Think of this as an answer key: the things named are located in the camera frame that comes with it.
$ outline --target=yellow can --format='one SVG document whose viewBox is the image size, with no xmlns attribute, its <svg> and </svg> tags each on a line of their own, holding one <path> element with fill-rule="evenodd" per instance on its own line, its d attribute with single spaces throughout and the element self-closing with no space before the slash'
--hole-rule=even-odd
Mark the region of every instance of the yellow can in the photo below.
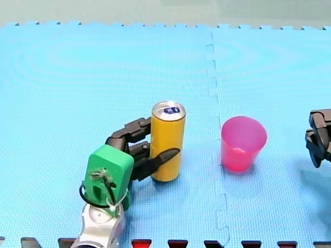
<svg viewBox="0 0 331 248">
<path fill-rule="evenodd" d="M 159 102 L 152 109 L 151 158 L 170 148 L 180 149 L 180 153 L 161 165 L 152 175 L 157 181 L 169 182 L 179 176 L 182 167 L 185 117 L 185 108 L 174 101 Z"/>
</svg>

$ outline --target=can lid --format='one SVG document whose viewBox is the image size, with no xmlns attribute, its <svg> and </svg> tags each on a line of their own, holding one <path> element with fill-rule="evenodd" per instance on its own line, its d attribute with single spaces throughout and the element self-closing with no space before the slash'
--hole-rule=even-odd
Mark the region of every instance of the can lid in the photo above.
<svg viewBox="0 0 331 248">
<path fill-rule="evenodd" d="M 154 105 L 152 114 L 164 121 L 176 121 L 186 115 L 185 108 L 175 101 L 159 102 Z"/>
</svg>

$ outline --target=black cable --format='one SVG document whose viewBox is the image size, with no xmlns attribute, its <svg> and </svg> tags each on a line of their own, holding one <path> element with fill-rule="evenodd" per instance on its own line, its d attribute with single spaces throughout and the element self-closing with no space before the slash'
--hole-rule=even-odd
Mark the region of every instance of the black cable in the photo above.
<svg viewBox="0 0 331 248">
<path fill-rule="evenodd" d="M 81 198 L 87 203 L 87 204 L 90 204 L 92 205 L 93 207 L 96 207 L 96 208 L 108 208 L 109 206 L 108 205 L 99 205 L 99 204 L 95 204 L 93 202 L 91 202 L 90 200 L 88 200 L 84 194 L 83 194 L 83 191 L 82 189 L 84 188 L 85 190 L 85 186 L 82 184 L 80 187 L 79 187 L 79 194 L 81 196 Z"/>
<path fill-rule="evenodd" d="M 103 178 L 104 186 L 107 188 L 108 193 L 109 193 L 109 195 L 110 195 L 110 198 L 111 198 L 111 200 L 112 200 L 112 204 L 115 205 L 115 196 L 114 196 L 114 192 L 113 192 L 113 190 L 112 190 L 112 185 L 111 185 L 111 183 L 109 183 L 109 182 L 107 181 L 107 178 L 106 178 L 105 176 L 103 176 L 102 178 Z"/>
</svg>

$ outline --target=zip tie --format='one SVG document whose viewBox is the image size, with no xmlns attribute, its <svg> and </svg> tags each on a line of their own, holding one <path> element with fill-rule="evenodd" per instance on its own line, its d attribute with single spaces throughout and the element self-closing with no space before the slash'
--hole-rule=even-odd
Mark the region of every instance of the zip tie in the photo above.
<svg viewBox="0 0 331 248">
<path fill-rule="evenodd" d="M 123 195 L 123 197 L 115 205 L 110 204 L 109 201 L 108 201 L 108 198 L 106 198 L 106 203 L 109 206 L 109 210 L 111 212 L 114 212 L 116 210 L 116 208 L 122 203 L 122 201 L 124 200 L 124 198 L 127 196 L 128 192 L 129 192 L 129 190 L 126 189 L 125 194 Z"/>
</svg>

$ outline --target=gray wall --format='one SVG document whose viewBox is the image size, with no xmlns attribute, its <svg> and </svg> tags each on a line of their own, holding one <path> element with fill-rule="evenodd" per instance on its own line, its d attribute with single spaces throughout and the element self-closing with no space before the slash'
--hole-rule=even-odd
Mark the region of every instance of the gray wall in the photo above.
<svg viewBox="0 0 331 248">
<path fill-rule="evenodd" d="M 0 0 L 0 25 L 48 20 L 321 28 L 331 25 L 331 0 Z"/>
</svg>

